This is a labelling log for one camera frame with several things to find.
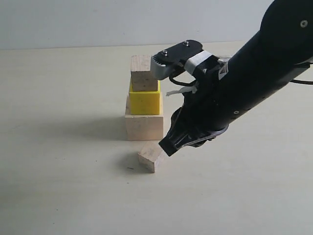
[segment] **white table surface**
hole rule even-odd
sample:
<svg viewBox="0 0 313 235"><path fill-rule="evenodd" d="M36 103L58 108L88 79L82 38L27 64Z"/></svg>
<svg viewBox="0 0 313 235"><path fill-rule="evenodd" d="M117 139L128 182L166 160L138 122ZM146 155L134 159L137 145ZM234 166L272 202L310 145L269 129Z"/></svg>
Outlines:
<svg viewBox="0 0 313 235"><path fill-rule="evenodd" d="M0 51L1 235L313 233L313 87L289 84L156 174L139 167L144 142L125 141L123 119L130 57L166 47ZM161 86L167 130L182 96Z"/></svg>

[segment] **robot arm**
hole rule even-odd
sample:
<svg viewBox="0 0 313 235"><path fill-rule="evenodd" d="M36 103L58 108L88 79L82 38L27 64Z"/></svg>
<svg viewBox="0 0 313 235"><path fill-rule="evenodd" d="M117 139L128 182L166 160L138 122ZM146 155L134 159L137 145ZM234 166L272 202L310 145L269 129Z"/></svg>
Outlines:
<svg viewBox="0 0 313 235"><path fill-rule="evenodd" d="M225 132L230 123L286 86L313 61L313 1L275 0L260 30L228 61L188 40L151 59L158 80L167 77L193 91L183 92L183 105L159 145L168 156L185 146L199 147ZM183 72L195 80L175 80Z"/></svg>

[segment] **small wooden block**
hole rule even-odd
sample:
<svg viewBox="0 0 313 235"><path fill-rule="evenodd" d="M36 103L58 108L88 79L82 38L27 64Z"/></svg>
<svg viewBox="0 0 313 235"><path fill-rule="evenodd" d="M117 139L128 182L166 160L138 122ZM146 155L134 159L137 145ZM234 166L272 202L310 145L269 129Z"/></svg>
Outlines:
<svg viewBox="0 0 313 235"><path fill-rule="evenodd" d="M135 55L131 58L131 81L134 92L154 92L158 81L150 72L151 56Z"/></svg>
<svg viewBox="0 0 313 235"><path fill-rule="evenodd" d="M159 164L164 160L165 153L155 141L147 142L138 153L139 163L155 173Z"/></svg>
<svg viewBox="0 0 313 235"><path fill-rule="evenodd" d="M130 83L129 99L132 115L159 115L161 87L158 82L158 90L156 92L134 92Z"/></svg>
<svg viewBox="0 0 313 235"><path fill-rule="evenodd" d="M159 141L164 137L164 116L162 96L159 115L131 115L127 97L125 123L129 141Z"/></svg>

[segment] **block tower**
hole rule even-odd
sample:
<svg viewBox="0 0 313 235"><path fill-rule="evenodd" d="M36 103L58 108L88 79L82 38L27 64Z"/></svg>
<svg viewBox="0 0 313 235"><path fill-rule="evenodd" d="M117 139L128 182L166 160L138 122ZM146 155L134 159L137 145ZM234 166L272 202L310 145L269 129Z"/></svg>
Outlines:
<svg viewBox="0 0 313 235"><path fill-rule="evenodd" d="M163 100L160 81L150 72L151 57L131 57L131 80L125 121L129 141L158 141L163 138Z"/></svg>

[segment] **yellow block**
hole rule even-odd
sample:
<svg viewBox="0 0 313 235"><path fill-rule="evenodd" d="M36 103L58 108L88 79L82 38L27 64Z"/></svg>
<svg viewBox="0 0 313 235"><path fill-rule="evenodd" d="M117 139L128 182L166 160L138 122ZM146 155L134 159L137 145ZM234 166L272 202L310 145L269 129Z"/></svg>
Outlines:
<svg viewBox="0 0 313 235"><path fill-rule="evenodd" d="M161 99L160 81L158 81L156 92L134 92L132 83L130 83L129 99L132 115L159 115Z"/></svg>

